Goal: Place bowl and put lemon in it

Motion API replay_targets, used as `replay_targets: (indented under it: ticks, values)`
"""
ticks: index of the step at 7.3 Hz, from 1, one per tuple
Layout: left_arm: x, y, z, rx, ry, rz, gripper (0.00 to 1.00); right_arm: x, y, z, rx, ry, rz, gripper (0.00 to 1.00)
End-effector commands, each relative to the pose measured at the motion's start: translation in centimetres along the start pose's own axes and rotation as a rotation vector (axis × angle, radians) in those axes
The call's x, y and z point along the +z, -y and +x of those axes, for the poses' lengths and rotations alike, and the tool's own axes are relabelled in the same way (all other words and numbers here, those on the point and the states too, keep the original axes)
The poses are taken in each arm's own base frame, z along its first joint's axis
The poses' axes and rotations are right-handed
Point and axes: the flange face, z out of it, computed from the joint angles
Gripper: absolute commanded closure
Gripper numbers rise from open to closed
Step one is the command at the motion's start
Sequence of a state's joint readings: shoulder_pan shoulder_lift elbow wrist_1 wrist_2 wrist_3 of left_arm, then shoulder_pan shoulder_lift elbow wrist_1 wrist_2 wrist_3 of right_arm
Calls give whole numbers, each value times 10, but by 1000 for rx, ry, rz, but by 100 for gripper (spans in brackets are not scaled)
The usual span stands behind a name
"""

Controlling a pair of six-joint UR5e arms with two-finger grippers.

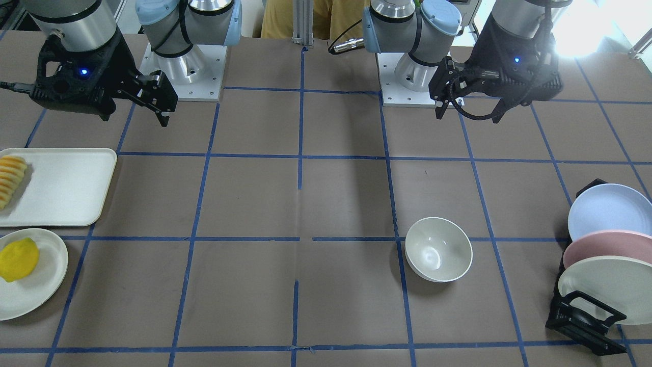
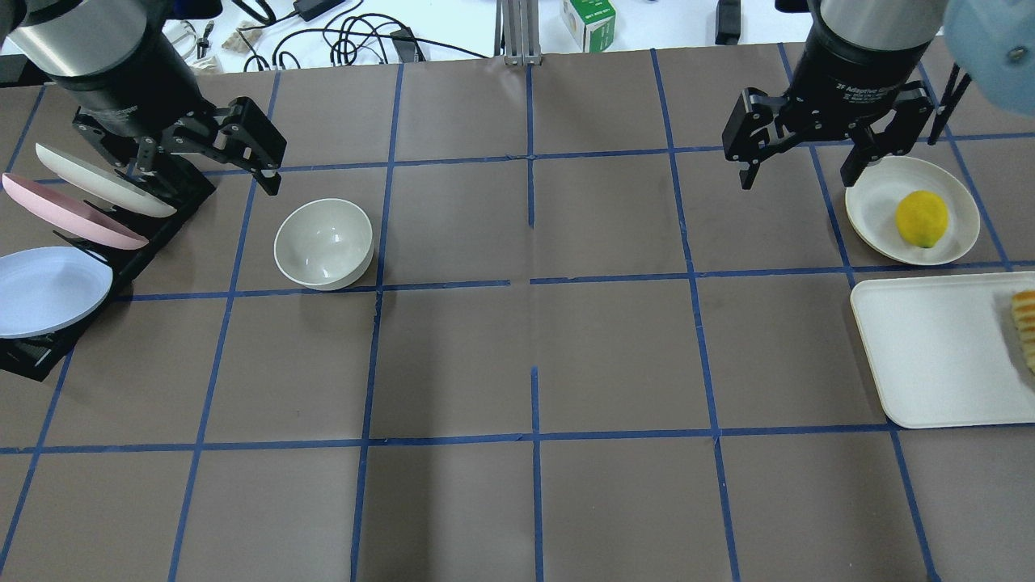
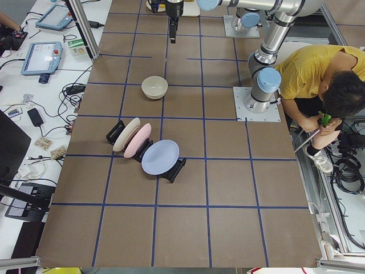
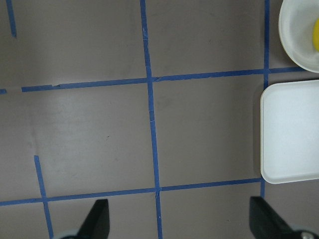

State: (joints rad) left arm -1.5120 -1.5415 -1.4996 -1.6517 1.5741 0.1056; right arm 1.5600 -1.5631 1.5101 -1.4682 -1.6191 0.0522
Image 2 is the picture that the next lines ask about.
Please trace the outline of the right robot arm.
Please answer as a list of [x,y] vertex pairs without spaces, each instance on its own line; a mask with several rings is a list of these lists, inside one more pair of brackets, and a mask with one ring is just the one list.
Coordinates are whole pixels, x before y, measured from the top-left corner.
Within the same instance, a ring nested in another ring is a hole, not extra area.
[[944,1],[777,1],[812,27],[782,95],[740,93],[722,130],[724,158],[750,190],[762,162],[806,142],[849,140],[840,167],[853,187],[873,163],[909,154],[934,112],[910,80],[946,11]]

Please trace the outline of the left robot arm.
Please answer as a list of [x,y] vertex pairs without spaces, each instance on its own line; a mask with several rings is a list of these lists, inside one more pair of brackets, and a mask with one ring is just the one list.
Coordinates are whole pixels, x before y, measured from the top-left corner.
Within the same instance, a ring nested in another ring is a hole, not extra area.
[[75,121],[111,165],[154,170],[159,156],[197,154],[280,191],[287,140],[252,97],[223,108],[162,33],[169,1],[4,1],[12,40],[80,106]]

